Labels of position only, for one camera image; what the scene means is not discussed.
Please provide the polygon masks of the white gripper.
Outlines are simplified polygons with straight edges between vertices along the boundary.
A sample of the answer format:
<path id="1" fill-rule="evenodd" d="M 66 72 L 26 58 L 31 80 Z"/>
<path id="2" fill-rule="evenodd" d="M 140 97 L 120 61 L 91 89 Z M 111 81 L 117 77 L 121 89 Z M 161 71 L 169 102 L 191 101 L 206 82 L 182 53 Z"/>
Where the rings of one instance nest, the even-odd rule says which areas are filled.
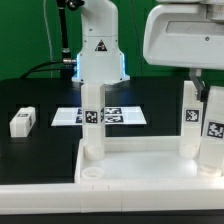
<path id="1" fill-rule="evenodd" d="M 147 17 L 143 56 L 152 65 L 191 68 L 204 102 L 201 69 L 224 70 L 224 1 L 160 1 Z"/>

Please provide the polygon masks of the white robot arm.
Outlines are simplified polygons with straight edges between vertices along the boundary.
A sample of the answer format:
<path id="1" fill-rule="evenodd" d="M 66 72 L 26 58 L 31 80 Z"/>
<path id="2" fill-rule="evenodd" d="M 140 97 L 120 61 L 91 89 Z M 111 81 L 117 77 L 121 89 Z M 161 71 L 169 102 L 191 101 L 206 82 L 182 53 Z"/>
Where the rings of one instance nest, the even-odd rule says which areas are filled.
<path id="1" fill-rule="evenodd" d="M 205 101 L 203 69 L 224 70 L 224 0 L 156 0 L 146 21 L 143 56 L 151 65 L 185 67 Z M 84 0 L 82 49 L 77 55 L 81 82 L 114 84 L 128 77 L 118 46 L 118 10 L 110 0 Z"/>

